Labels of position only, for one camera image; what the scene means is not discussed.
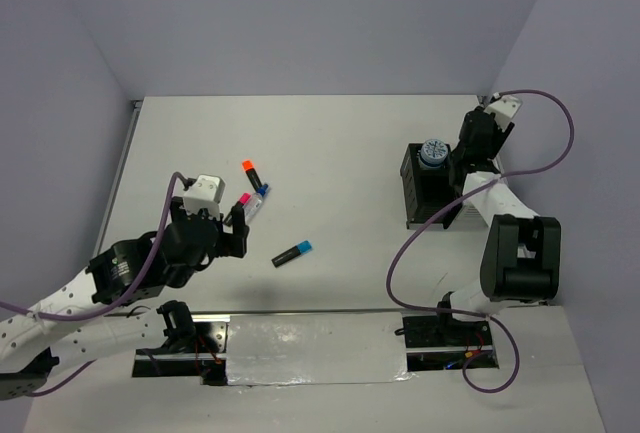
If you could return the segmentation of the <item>blue white round jar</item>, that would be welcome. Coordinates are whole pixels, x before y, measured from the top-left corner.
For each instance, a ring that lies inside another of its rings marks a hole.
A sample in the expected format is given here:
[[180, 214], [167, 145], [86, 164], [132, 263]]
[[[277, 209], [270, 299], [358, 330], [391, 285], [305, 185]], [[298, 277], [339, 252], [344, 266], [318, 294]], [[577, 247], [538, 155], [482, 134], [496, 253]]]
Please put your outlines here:
[[426, 140], [418, 151], [418, 164], [423, 169], [438, 169], [445, 165], [449, 156], [449, 146], [442, 140]]

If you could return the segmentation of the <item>pink cap highlighter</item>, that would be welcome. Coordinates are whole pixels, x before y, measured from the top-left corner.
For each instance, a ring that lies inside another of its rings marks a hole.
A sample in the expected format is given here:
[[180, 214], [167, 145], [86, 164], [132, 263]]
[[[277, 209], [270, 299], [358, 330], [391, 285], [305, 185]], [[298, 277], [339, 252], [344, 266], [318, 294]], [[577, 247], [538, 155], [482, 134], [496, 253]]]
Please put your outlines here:
[[250, 199], [251, 199], [250, 193], [243, 193], [235, 203], [235, 207], [245, 208], [245, 205], [248, 203]]

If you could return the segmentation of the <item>blue cap highlighter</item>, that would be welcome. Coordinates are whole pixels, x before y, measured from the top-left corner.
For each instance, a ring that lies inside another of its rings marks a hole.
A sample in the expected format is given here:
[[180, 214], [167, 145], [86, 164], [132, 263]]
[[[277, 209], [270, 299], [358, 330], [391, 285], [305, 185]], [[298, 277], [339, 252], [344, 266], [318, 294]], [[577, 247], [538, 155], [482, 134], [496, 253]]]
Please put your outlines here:
[[279, 268], [286, 263], [310, 252], [311, 250], [311, 243], [308, 240], [305, 240], [272, 258], [271, 263], [275, 268]]

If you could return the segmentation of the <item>orange cap highlighter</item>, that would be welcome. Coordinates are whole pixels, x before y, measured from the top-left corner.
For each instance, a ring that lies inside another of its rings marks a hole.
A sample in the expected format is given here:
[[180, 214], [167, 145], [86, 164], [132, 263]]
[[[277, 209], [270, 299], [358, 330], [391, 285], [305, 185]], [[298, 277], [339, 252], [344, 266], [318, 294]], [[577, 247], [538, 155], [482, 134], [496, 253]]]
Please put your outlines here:
[[259, 191], [263, 187], [263, 182], [261, 181], [252, 161], [244, 160], [242, 162], [242, 167], [253, 189], [255, 191]]

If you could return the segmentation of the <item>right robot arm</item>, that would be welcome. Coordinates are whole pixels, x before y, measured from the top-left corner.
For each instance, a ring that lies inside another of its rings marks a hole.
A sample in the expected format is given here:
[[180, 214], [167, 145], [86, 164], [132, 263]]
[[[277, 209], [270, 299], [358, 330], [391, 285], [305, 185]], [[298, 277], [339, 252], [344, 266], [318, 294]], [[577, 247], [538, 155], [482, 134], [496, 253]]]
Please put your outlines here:
[[559, 221], [527, 207], [494, 164], [520, 106], [507, 96], [468, 112], [447, 159], [449, 183], [463, 199], [462, 208], [476, 210], [489, 232], [479, 278], [439, 303], [449, 311], [436, 318], [435, 333], [446, 344], [460, 342], [469, 322], [518, 303], [551, 300], [559, 289]]

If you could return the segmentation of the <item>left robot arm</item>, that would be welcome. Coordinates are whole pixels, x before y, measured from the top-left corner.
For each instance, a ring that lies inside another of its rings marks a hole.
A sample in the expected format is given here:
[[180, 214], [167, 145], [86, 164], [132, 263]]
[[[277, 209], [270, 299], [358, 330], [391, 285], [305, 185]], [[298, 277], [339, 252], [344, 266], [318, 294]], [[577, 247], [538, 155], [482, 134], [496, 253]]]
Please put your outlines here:
[[1, 398], [44, 394], [51, 374], [123, 351], [161, 348], [182, 352], [199, 334], [188, 306], [150, 304], [166, 288], [182, 288], [220, 257], [242, 258], [249, 227], [241, 207], [231, 228], [206, 211], [190, 215], [171, 201], [171, 223], [162, 233], [115, 243], [72, 281], [1, 323]]

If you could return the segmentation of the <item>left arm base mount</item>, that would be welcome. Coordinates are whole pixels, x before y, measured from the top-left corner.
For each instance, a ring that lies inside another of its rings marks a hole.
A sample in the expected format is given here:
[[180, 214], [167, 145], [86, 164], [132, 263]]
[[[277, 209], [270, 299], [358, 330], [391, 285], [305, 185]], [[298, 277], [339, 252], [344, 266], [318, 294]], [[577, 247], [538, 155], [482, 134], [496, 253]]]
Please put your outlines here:
[[170, 350], [168, 346], [138, 349], [131, 376], [134, 379], [190, 378], [201, 385], [227, 386], [229, 315], [195, 314], [196, 337], [190, 345]]

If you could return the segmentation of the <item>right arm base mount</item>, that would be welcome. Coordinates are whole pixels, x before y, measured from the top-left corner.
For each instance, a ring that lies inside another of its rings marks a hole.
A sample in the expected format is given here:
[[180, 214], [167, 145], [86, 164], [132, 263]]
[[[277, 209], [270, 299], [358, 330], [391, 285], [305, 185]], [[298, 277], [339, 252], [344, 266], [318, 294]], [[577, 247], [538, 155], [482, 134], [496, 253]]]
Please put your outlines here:
[[485, 321], [403, 316], [402, 325], [394, 334], [404, 341], [407, 369], [412, 373], [461, 370], [468, 359], [473, 359], [469, 369], [498, 367], [492, 334]]

